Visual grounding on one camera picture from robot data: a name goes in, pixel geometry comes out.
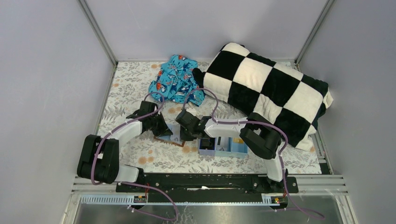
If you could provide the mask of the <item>brown leather card holder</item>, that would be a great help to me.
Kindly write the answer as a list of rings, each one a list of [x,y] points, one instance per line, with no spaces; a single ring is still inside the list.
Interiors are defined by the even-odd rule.
[[[180,125],[175,125],[171,123],[167,123],[168,128],[172,131],[171,135],[166,135],[166,136],[160,136],[160,137],[154,137],[155,140],[176,145],[179,147],[183,147],[185,144],[185,141],[181,139],[181,127]]]

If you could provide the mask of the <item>white VIP credit card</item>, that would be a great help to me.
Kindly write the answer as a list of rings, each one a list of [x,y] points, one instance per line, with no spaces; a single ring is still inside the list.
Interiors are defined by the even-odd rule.
[[[171,126],[171,131],[172,131],[172,135],[170,136],[170,140],[177,144],[182,144],[182,140],[180,137],[180,131],[181,131],[180,125],[173,124]]]

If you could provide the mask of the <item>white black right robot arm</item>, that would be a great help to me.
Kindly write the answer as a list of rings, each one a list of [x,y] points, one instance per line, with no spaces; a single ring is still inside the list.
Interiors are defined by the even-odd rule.
[[[247,147],[264,160],[267,169],[266,181],[254,182],[253,189],[262,193],[282,193],[286,188],[286,169],[281,159],[281,142],[288,144],[284,131],[274,126],[261,115],[253,112],[242,119],[216,119],[204,116],[201,119],[183,109],[175,121],[181,126],[181,139],[209,139],[218,137],[240,138]]]

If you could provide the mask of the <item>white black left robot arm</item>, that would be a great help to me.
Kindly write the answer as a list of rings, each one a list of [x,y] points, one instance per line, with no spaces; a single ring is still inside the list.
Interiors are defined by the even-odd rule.
[[[133,138],[151,131],[156,137],[170,136],[161,107],[156,103],[142,101],[140,108],[104,136],[86,136],[77,167],[77,175],[100,183],[136,182],[141,169],[122,165],[120,150]]]

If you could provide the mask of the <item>white black card in organizer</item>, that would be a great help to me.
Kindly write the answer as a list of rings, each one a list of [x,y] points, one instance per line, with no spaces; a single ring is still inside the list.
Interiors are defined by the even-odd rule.
[[[224,150],[228,149],[229,138],[228,137],[218,137],[217,146]]]

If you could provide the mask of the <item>yellow card in organizer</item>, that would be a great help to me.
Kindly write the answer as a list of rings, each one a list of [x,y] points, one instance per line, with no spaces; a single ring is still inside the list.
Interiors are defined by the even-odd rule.
[[[233,143],[235,143],[235,144],[244,144],[244,141],[241,138],[233,138]]]

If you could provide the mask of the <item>floral patterned table mat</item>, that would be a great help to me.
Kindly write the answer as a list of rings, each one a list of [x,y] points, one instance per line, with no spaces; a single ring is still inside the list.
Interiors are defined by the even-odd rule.
[[[139,109],[161,63],[118,64],[99,123],[98,135],[105,135],[120,125],[126,116]],[[208,96],[199,107],[189,105],[186,108],[196,109],[201,118],[210,115],[214,106],[215,100]],[[182,104],[167,101],[161,111],[167,123],[177,124],[174,119],[181,109]],[[219,103],[215,115],[224,119],[245,117],[239,110],[223,102]],[[314,147],[310,151],[303,151],[288,145],[282,152],[282,158],[289,174],[322,174]],[[121,148],[120,163],[143,168],[146,173],[266,173],[264,161],[250,150],[244,158],[201,155],[196,140],[179,147],[155,140],[151,131],[133,138]]]

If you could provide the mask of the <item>black item in organizer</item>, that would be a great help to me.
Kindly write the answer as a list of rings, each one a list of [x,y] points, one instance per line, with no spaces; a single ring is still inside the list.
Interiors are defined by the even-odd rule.
[[[215,149],[215,138],[202,138],[199,142],[200,150],[214,150]]]

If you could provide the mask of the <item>blue three-compartment organizer box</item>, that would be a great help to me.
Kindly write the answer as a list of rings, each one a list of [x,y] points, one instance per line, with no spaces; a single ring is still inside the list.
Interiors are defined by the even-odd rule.
[[[234,158],[245,158],[248,154],[249,148],[244,144],[233,143],[233,138],[229,137],[228,149],[224,150],[217,146],[218,137],[215,138],[215,149],[214,150],[200,150],[198,142],[198,151],[200,155],[209,155],[217,157],[234,157]]]

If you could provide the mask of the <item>blue shark print cloth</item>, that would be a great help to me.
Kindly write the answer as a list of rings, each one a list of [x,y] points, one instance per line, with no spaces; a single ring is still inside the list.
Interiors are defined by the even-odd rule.
[[[161,64],[157,78],[153,80],[148,88],[152,97],[158,101],[170,100],[175,103],[191,102],[200,106],[205,99],[202,90],[193,77],[193,70],[198,67],[198,62],[182,55],[172,55],[168,62]]]

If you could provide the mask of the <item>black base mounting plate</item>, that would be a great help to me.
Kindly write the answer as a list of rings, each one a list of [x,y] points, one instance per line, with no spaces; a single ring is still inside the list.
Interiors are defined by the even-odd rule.
[[[148,197],[150,203],[261,203],[262,193],[253,189],[254,182],[263,183],[265,175],[204,175],[204,174],[160,174],[150,173],[138,177],[142,187],[120,184],[116,187],[118,193],[141,193]],[[295,177],[286,178],[286,188],[289,193],[298,193],[298,184]]]

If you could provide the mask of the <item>black white checkered pillow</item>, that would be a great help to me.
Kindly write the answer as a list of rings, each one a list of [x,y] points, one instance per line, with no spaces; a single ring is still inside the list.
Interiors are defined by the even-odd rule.
[[[328,83],[250,52],[243,45],[224,45],[205,71],[192,71],[201,88],[245,115],[260,114],[280,128],[300,150],[313,147],[318,119],[333,102]]]

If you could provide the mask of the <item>aluminium frame rail front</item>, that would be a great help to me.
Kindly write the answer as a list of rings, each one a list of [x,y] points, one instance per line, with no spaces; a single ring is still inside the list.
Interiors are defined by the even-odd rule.
[[[357,223],[350,197],[341,175],[288,175],[286,188],[272,189],[265,174],[166,174],[147,173],[137,183],[94,185],[76,177],[63,223],[74,222],[81,203],[155,205],[269,206],[285,210],[303,196],[330,196],[336,201],[345,224]]]

